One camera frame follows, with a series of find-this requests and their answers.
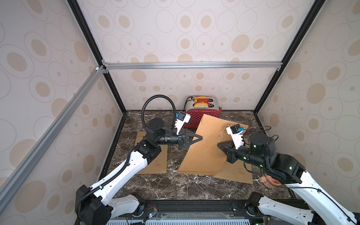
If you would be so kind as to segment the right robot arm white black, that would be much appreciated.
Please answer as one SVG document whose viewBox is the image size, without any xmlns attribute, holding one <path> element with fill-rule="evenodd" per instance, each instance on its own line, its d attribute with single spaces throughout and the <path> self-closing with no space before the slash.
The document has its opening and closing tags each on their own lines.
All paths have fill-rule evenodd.
<svg viewBox="0 0 360 225">
<path fill-rule="evenodd" d="M 294 157 L 276 153 L 275 139 L 264 133 L 249 137 L 243 142 L 241 134 L 232 135 L 232 140 L 218 143 L 227 162 L 238 160 L 259 167 L 267 182 L 276 180 L 273 186 L 288 188 L 300 196 L 310 207 L 304 210 L 277 202 L 260 193 L 253 192 L 245 208 L 251 216 L 258 214 L 279 218 L 293 225 L 358 225 L 359 213 L 343 207 L 313 179 L 305 167 Z"/>
</svg>

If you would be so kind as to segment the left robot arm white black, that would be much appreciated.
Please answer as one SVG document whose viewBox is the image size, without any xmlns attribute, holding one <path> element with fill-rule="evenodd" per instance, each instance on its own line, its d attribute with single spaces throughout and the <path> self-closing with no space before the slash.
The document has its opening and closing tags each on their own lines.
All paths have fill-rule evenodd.
<svg viewBox="0 0 360 225">
<path fill-rule="evenodd" d="M 105 225 L 110 219 L 124 214 L 141 216 L 145 204 L 140 198 L 135 195 L 114 196 L 134 175 L 156 159 L 163 145 L 182 148 L 202 140 L 202 136 L 182 128 L 190 118 L 187 113 L 179 113 L 173 129 L 166 127 L 161 118 L 152 119 L 145 126 L 145 136 L 129 151 L 124 162 L 97 183 L 90 187 L 82 185 L 76 191 L 77 220 L 85 225 Z"/>
</svg>

